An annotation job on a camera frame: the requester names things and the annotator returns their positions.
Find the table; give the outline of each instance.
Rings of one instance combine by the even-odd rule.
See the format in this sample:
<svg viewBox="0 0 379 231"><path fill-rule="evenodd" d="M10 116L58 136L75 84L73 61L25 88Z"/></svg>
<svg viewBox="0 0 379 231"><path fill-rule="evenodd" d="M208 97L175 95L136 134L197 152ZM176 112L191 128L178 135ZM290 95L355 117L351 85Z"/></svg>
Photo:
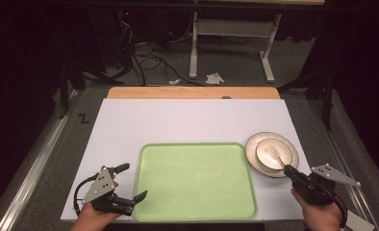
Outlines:
<svg viewBox="0 0 379 231"><path fill-rule="evenodd" d="M286 104L275 88L113 88L101 106L61 219L76 219L73 192L101 166L130 164L116 177L123 187L115 192L132 198L139 152L148 143L246 144L251 136L263 131L278 133L291 141L299 153L298 169L310 172ZM301 208L290 194L289 178L269 178L253 167L251 177L259 212L251 220L239 221L302 219ZM87 190L82 188L79 197ZM137 222L132 217L120 217L117 222L126 220Z"/></svg>
<svg viewBox="0 0 379 231"><path fill-rule="evenodd" d="M213 2L236 2L236 3L266 3L282 5L322 5L323 0L214 0ZM264 51L260 51L260 59L264 68L265 77L269 83L274 83L275 79L268 61L268 54L279 27L281 14L277 13L273 21L233 21L198 18L198 12L193 13L192 23L192 48L189 61L189 77L196 78L198 50L198 35L213 36L235 36L235 37L255 37L265 38L266 46Z"/></svg>

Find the finger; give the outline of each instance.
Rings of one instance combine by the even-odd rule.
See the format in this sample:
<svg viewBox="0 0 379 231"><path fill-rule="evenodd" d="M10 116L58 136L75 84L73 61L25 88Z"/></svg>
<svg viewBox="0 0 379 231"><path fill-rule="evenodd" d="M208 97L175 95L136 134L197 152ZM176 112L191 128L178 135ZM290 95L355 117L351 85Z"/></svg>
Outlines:
<svg viewBox="0 0 379 231"><path fill-rule="evenodd" d="M294 196L295 200L297 200L302 208L306 208L308 206L306 200L301 197L297 190L291 189L291 194Z"/></svg>

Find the white tabletop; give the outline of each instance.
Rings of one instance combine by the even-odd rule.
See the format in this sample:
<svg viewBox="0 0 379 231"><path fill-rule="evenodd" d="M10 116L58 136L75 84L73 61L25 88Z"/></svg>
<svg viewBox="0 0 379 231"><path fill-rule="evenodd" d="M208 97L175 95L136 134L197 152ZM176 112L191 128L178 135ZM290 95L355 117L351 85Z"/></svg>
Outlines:
<svg viewBox="0 0 379 231"><path fill-rule="evenodd" d="M139 153L148 143L238 142L243 145L256 133L273 132L288 139L299 154L298 170L310 173L307 159L281 99L105 99L79 166L62 220L77 218L72 209L76 186L100 170L130 163L116 175L115 193L132 199ZM269 178L250 166L258 201L252 220L303 219L290 193L289 178ZM88 184L79 191L83 198ZM135 221L121 216L117 222Z"/></svg>

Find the person's right hand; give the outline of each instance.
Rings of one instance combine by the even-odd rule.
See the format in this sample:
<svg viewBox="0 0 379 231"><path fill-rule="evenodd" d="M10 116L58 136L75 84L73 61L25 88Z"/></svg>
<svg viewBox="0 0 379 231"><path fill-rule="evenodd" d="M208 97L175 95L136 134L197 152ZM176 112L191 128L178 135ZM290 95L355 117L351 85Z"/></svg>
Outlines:
<svg viewBox="0 0 379 231"><path fill-rule="evenodd" d="M310 231L339 231L342 214L336 203L326 206L316 206L307 203L295 190L291 194L303 210L304 223Z"/></svg>

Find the crumpled paper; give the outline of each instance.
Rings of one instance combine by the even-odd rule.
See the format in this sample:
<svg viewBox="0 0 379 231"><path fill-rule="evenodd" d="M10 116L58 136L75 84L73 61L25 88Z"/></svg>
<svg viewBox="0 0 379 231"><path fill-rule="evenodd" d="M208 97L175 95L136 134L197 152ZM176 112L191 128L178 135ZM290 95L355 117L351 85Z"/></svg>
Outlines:
<svg viewBox="0 0 379 231"><path fill-rule="evenodd" d="M211 74L211 75L207 75L207 82L205 82L206 84L215 84L215 85L219 85L220 82L225 82L222 77L220 77L220 75L218 73L215 73L215 74Z"/></svg>

